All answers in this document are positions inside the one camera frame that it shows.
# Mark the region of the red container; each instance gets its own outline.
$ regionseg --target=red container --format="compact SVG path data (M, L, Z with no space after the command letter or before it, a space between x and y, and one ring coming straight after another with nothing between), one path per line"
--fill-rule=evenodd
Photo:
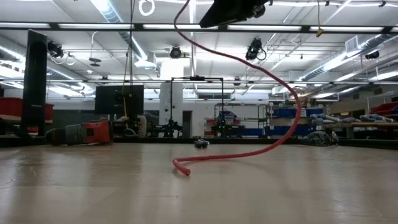
M46 123L52 123L54 105L45 104L44 116ZM8 121L21 121L22 99L14 97L0 97L0 117Z

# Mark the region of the red hose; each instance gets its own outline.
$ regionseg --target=red hose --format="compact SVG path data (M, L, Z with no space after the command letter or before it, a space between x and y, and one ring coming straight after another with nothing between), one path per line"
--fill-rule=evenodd
M296 117L294 118L294 122L293 125L291 125L290 129L287 131L287 133L278 141L276 141L275 143L273 143L272 145L266 147L265 149L261 149L258 151L254 151L254 152L245 152L245 153L240 153L240 154L229 154L229 155L214 155L214 156L196 156L196 157L182 157L182 158L175 158L173 159L173 165L182 173L184 173L185 175L190 175L191 174L191 170L186 168L185 166L183 166L180 162L188 162L188 161L205 161L205 160L210 160L210 159L234 159L234 158L240 158L240 157L247 157L247 156L255 156L258 154L262 154L265 152L270 151L271 149L274 149L275 147L279 146L280 144L282 144L283 142L285 142L294 132L295 128L297 127L299 120L300 120L300 116L301 116L301 102L299 100L299 97L297 96L296 92L294 92L294 90L288 85L286 84L284 81L282 81L280 78L276 77L275 75L271 74L271 72L268 72L267 70L257 66L257 65L252 65L251 63L240 59L238 57L232 56L232 55L228 55L225 53L221 53L221 52L217 52L215 50L211 50L208 49L198 43L196 43L195 41L189 39L188 37L186 37L177 27L177 20L179 19L179 17L181 16L181 13L185 10L185 8L187 8L187 6L189 5L190 0L187 0L187 2L184 4L184 6L181 8L181 10L177 13L177 15L175 16L174 19L174 28L175 30L178 32L178 34L180 34L180 36L182 38L184 38L185 40L187 40L188 42L190 42L191 44L206 50L208 52L211 52L213 54L217 54L217 55L221 55L224 57L228 57L234 60L237 60L247 66L250 66L252 68L255 68L259 71L264 72L266 75L270 76L272 79L278 81L281 85L283 85L284 87L286 87L290 93L294 96L294 99L296 101L296 105L297 105L297 112L296 112Z

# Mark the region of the loudspeaker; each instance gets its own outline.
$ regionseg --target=loudspeaker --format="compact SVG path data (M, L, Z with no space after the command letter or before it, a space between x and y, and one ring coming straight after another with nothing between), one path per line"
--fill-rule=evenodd
M47 36L28 30L21 131L35 126L44 136L46 78Z

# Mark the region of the fluorescent light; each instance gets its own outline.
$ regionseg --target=fluorescent light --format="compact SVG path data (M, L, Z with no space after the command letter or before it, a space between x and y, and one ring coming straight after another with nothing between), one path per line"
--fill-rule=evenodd
M144 24L144 29L175 29L173 24ZM201 28L198 24L179 24L179 29L217 29L217 27Z
M54 91L58 94L61 94L61 95L66 95L66 96L81 96L80 93L77 93L75 91L69 90L64 87L50 87L50 90Z
M379 32L383 27L321 27L324 31L351 31L351 32ZM310 31L317 31L318 27L310 27Z
M253 25L228 25L229 30L285 30L299 31L301 26L253 26Z
M314 98L325 98L325 97L331 96L333 94L335 94L335 93L320 93L320 94L314 96Z
M14 88L24 89L24 86L16 82L0 82L3 85L11 86Z
M130 24L59 24L61 29L130 29Z
M21 60L22 58L24 58L23 55L21 55L21 54L19 54L19 53L17 53L17 52L13 52L12 50L9 50L9 49L7 49L7 48L5 48L5 47L0 46L0 50L3 50L3 51L5 51L5 52L7 52L7 54L12 55L13 57L15 57L15 58L17 58L17 59L20 59L20 60Z
M342 76L342 77L336 79L335 82L344 81L344 80L349 79L349 78L351 78L351 77L353 77L353 76L355 76L355 74L352 74L352 73L351 73L351 74L348 74L348 75L344 75L344 76Z
M111 7L108 0L91 0L91 3L101 12L106 12Z
M347 92L353 91L353 90L355 90L355 89L357 89L357 88L359 88L359 87L356 86L356 87L348 88L348 89L346 89L346 90L341 91L340 93L347 93Z
M375 76L373 78L370 78L369 81L379 81L379 80L384 80L387 78L391 78L398 75L398 72L387 72L387 73L383 73L381 75Z
M50 28L46 23L0 22L1 28Z

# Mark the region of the beige floor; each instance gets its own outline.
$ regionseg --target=beige floor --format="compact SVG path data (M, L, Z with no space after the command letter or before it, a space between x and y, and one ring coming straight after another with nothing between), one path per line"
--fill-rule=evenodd
M232 161L175 156L254 145L0 149L0 223L398 223L398 151L282 146Z

